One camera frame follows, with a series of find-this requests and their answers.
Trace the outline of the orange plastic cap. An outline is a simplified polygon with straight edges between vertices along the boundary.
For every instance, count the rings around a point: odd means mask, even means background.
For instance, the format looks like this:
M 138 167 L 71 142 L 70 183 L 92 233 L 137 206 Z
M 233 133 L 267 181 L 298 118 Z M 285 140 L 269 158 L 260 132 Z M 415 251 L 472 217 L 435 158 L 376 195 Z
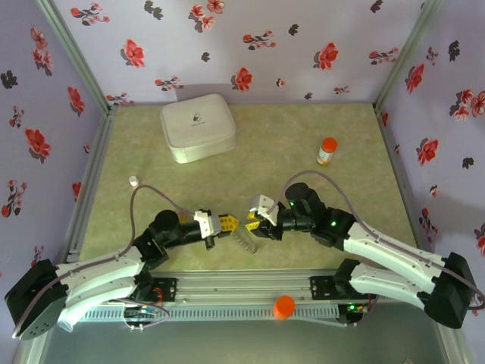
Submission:
M 295 300 L 287 295 L 278 297 L 273 305 L 273 315 L 277 320 L 286 320 L 296 311 Z

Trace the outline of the perforated metal ring plate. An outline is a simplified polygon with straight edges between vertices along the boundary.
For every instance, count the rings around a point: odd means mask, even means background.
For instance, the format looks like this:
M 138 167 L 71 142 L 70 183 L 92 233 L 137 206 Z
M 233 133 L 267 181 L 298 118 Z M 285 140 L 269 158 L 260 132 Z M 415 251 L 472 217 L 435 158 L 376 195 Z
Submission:
M 233 239 L 248 253 L 255 254 L 258 252 L 257 244 L 244 226 L 238 226 L 232 236 Z

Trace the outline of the white square box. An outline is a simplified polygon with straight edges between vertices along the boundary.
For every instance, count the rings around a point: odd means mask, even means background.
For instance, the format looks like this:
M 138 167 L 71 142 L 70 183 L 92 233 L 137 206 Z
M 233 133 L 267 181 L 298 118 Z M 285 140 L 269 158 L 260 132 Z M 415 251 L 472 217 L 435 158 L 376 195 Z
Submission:
M 186 164 L 236 147 L 236 125 L 219 94 L 167 104 L 161 126 L 174 160 Z

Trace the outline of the aluminium frame post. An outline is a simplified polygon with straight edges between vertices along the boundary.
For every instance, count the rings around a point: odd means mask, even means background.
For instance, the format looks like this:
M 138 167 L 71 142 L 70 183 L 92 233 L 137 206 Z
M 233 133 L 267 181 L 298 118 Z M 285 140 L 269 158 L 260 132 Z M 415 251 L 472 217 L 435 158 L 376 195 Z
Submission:
M 75 67 L 77 73 L 85 83 L 91 96 L 94 98 L 98 107 L 105 115 L 108 115 L 111 111 L 111 106 L 105 100 L 102 92 L 102 88 L 99 86 L 99 82 L 95 78 L 86 58 L 81 52 L 75 38 L 71 31 L 69 31 L 67 24 L 61 16 L 57 6 L 53 0 L 34 0 L 38 5 L 40 11 L 49 22 L 50 27 L 56 34 L 59 42 L 67 53 L 72 65 Z
M 425 0 L 423 2 L 419 17 L 413 26 L 408 38 L 406 39 L 404 46 L 399 51 L 399 55 L 395 64 L 391 68 L 389 76 L 386 78 L 380 92 L 378 93 L 376 101 L 373 103 L 373 110 L 375 115 L 378 115 L 381 107 L 387 96 L 391 93 L 394 84 L 397 82 L 399 75 L 404 69 L 405 63 L 410 59 L 413 52 L 418 46 L 421 37 L 427 32 L 427 28 L 430 26 L 435 13 L 438 12 L 443 0 Z

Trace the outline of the orange capped pill bottle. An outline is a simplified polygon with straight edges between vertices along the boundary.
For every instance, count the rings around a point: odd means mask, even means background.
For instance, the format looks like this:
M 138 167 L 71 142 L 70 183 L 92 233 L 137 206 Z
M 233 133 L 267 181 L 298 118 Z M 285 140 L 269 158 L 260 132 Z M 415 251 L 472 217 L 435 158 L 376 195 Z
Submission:
M 317 162 L 320 165 L 328 165 L 331 162 L 337 147 L 338 142 L 334 138 L 327 137 L 323 139 L 318 152 Z

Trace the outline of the aluminium table edge rail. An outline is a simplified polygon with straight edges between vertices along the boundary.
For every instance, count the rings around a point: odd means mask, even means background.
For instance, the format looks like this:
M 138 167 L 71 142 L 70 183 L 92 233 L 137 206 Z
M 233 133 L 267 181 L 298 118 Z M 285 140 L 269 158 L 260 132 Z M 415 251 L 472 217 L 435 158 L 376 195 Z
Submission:
M 99 178 L 102 173 L 105 155 L 115 121 L 118 106 L 110 107 L 108 113 L 100 120 L 98 133 L 89 154 L 79 195 L 65 237 L 65 250 L 61 263 L 77 262 L 80 258 L 83 241 L 89 224 Z
M 396 138 L 393 136 L 392 131 L 389 129 L 389 124 L 384 125 L 383 112 L 375 104 L 373 104 L 372 106 L 380 127 L 387 153 L 390 158 L 390 163 L 392 165 L 396 183 L 398 185 L 399 192 L 405 207 L 405 212 L 413 234 L 413 238 L 416 242 L 417 247 L 421 248 L 421 228 L 420 225 L 417 224 L 417 216 L 414 211 L 415 206 L 412 200 L 412 195 L 409 194 L 408 176 L 402 163 L 401 152 L 395 151 L 395 147 L 398 146 L 398 143 L 396 142 Z

